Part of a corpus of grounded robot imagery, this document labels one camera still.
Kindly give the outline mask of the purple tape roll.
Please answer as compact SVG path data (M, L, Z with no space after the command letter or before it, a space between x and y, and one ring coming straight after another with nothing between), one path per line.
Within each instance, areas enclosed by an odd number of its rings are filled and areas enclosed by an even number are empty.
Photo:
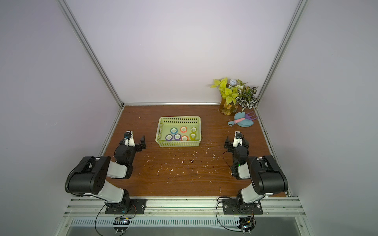
M181 135L179 133L176 133L174 136L173 136L174 140L175 141L181 141Z
M165 140L166 140L167 142L172 141L172 140L173 140L173 135L172 135L172 134L168 134L168 135L166 135Z

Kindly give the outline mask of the green perforated storage basket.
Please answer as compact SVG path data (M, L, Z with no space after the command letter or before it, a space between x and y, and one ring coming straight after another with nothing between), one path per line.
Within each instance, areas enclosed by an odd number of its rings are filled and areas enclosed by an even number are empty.
M185 126L188 130L186 133L181 133L180 128ZM177 128L181 137L188 136L187 141L175 141L170 142L165 140L166 135L171 134L171 128ZM190 134L191 128L196 127L197 131L196 139L191 140ZM201 118L196 116L178 116L178 117L161 117L158 121L157 132L155 141L160 147L198 147L202 139L201 135Z

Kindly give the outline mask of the blue tape roll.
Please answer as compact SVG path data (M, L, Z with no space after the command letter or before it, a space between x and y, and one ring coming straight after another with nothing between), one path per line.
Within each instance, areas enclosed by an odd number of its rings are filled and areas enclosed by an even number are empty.
M171 128L170 130L171 134L176 134L178 132L178 129L177 128Z

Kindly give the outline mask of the red tape roll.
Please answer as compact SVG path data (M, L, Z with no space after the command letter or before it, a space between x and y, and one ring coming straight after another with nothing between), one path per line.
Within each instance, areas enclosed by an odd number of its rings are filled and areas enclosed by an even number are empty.
M188 139L189 139L188 136L185 136L185 135L181 137L181 141L187 141Z
M188 130L188 129L187 129L185 126L182 126L182 127L180 128L181 133L186 133L187 130Z

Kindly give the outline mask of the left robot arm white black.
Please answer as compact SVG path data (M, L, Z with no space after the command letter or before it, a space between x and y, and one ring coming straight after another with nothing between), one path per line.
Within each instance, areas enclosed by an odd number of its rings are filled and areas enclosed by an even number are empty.
M146 149L145 137L136 143L133 132L127 131L124 139L110 156L85 156L69 173L65 190L75 196L91 196L104 200L105 214L144 214L146 199L131 199L126 189L116 187L107 181L129 179L133 172L133 161L137 152Z

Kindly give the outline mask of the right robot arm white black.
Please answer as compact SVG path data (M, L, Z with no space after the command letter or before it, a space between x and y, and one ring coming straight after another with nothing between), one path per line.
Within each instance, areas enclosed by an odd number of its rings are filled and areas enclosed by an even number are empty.
M278 163L271 155L250 156L249 142L241 132L235 132L234 140L225 140L224 148L232 154L231 175L238 180L251 183L238 191L235 198L222 200L223 213L263 214L261 200L286 192L288 181Z

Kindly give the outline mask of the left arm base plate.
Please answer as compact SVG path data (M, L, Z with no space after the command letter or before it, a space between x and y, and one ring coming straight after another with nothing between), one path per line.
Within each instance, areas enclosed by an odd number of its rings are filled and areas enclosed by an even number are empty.
M126 201L122 201L116 204L107 203L105 214L136 214L142 215L144 214L145 208L147 204L147 199L143 198L134 198L129 199Z

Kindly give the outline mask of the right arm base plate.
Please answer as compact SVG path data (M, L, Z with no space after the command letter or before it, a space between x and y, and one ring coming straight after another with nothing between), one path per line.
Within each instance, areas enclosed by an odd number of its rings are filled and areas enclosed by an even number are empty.
M263 209L262 209L262 205L260 201L246 204L242 202L241 200L225 198L225 199L222 199L220 203L222 204L223 214L225 215L235 215L235 214L262 215L263 214Z

